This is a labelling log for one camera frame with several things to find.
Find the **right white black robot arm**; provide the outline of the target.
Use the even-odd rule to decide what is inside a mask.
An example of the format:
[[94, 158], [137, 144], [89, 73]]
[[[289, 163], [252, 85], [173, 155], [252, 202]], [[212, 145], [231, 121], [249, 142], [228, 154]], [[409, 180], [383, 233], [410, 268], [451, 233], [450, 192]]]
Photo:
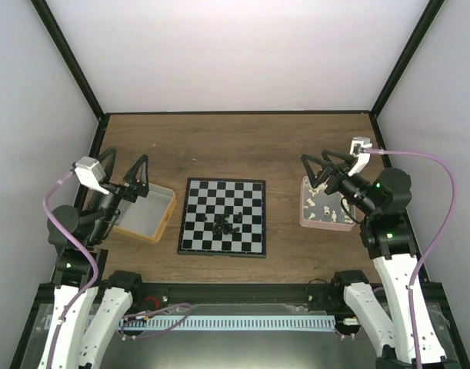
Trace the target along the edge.
[[340, 194], [363, 213], [360, 237], [388, 307], [382, 307], [361, 271], [335, 273], [331, 302], [341, 310], [350, 308], [358, 318], [375, 349], [377, 368], [443, 368], [447, 354], [428, 313], [418, 279], [418, 251], [405, 219], [411, 177], [389, 167], [374, 182], [366, 181], [358, 166], [368, 157], [362, 148], [349, 155], [324, 150], [320, 158], [301, 156], [313, 188], [325, 184], [326, 194]]

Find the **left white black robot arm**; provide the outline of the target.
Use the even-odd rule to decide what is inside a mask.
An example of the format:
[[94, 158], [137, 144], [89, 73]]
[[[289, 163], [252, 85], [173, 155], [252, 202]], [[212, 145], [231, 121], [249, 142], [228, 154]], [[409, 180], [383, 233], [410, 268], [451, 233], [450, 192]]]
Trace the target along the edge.
[[[114, 184], [116, 154], [115, 148], [108, 148], [97, 158], [85, 156], [74, 162], [43, 199], [48, 242], [57, 248], [58, 257], [52, 275], [52, 320], [40, 368], [98, 368], [125, 313], [145, 303], [141, 276], [117, 271], [100, 297], [94, 318], [88, 319], [108, 257], [99, 246], [120, 217], [121, 203], [133, 204], [149, 193], [148, 156], [140, 156], [123, 182]], [[88, 207], [50, 208], [52, 195], [71, 178], [93, 191]]]

